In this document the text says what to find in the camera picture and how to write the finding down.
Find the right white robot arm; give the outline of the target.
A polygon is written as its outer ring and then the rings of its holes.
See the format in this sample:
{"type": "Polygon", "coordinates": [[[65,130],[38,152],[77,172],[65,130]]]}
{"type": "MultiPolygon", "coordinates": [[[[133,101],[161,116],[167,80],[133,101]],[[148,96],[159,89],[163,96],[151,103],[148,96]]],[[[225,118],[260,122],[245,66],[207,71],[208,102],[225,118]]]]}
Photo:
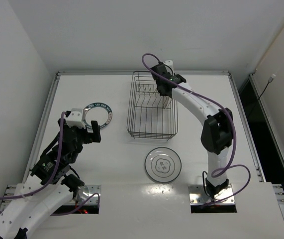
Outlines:
{"type": "Polygon", "coordinates": [[[205,190],[207,195],[214,199],[215,195],[229,184],[226,173],[216,175],[216,169],[226,167],[229,148],[232,145],[233,133],[229,118],[216,104],[195,96],[186,79],[179,74],[172,75],[164,63],[152,67],[151,74],[160,95],[182,104],[203,126],[200,141],[208,153],[205,190]]]}

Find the orange sunburst plate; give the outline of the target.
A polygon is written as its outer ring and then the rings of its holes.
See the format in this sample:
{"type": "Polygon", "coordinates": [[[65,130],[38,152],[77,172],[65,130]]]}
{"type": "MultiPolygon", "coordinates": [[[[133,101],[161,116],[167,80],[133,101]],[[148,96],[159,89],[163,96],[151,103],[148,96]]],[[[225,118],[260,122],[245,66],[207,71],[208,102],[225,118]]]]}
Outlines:
{"type": "Polygon", "coordinates": [[[169,96],[163,96],[162,108],[166,109],[170,102],[171,98],[169,96]]]}

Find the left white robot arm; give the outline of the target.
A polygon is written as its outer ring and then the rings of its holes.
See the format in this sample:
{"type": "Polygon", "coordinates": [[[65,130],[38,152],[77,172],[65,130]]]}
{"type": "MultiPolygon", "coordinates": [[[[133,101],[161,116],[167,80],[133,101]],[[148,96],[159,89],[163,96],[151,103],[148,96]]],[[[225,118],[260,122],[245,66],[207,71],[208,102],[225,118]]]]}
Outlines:
{"type": "Polygon", "coordinates": [[[43,150],[31,169],[27,180],[18,186],[12,196],[3,198],[9,204],[0,211],[0,239],[27,239],[56,210],[74,200],[76,207],[66,214],[79,210],[89,200],[99,205],[100,194],[91,193],[75,174],[69,174],[84,144],[101,141],[100,126],[91,122],[88,132],[83,120],[70,121],[65,116],[58,120],[60,131],[43,150]]]}

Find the black rim flower plate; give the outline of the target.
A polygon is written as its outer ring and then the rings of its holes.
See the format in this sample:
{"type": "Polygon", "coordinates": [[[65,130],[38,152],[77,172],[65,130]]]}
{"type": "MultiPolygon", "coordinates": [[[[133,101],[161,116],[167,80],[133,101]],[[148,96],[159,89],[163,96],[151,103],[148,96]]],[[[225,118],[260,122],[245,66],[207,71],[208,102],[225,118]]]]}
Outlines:
{"type": "Polygon", "coordinates": [[[157,147],[147,154],[144,169],[152,181],[171,183],[179,177],[182,161],[174,150],[167,147],[157,147]]]}

